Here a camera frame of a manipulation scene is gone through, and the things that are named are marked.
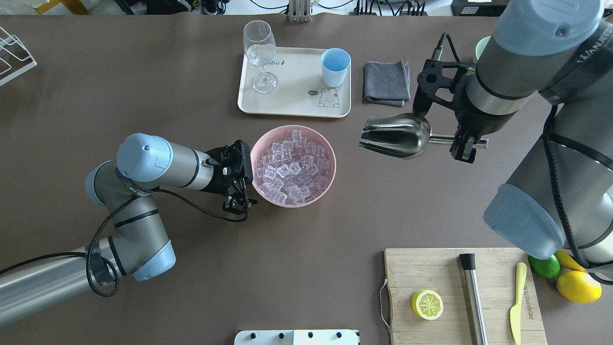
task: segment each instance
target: yellow knife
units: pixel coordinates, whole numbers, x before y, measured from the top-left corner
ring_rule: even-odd
[[[520,333],[520,324],[522,316],[522,295],[524,293],[524,285],[526,284],[526,264],[520,262],[517,264],[515,273],[515,305],[511,307],[509,316],[511,319],[511,333],[513,340],[517,345],[522,345],[522,335]]]

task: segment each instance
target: folded towel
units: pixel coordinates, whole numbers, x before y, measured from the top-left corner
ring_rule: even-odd
[[[409,66],[369,61],[364,65],[364,96],[372,103],[402,107],[411,99]]]

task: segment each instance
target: metal scoop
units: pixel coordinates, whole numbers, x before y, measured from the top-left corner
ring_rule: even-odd
[[[454,136],[432,134],[425,117],[413,113],[370,117],[362,130],[360,147],[384,155],[411,159],[419,157],[429,144],[451,145]],[[480,139],[473,147],[486,149],[488,139]]]

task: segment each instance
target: blue cup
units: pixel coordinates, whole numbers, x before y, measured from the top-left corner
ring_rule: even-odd
[[[330,48],[321,55],[321,73],[324,84],[329,87],[339,87],[345,80],[347,70],[351,66],[349,53],[341,48]]]

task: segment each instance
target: wine glass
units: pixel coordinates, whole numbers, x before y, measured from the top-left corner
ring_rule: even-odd
[[[243,29],[243,47],[250,63],[262,67],[262,73],[253,79],[253,87],[259,93],[275,91],[278,79],[276,75],[266,72],[276,54],[275,37],[270,25],[263,20],[250,21]]]

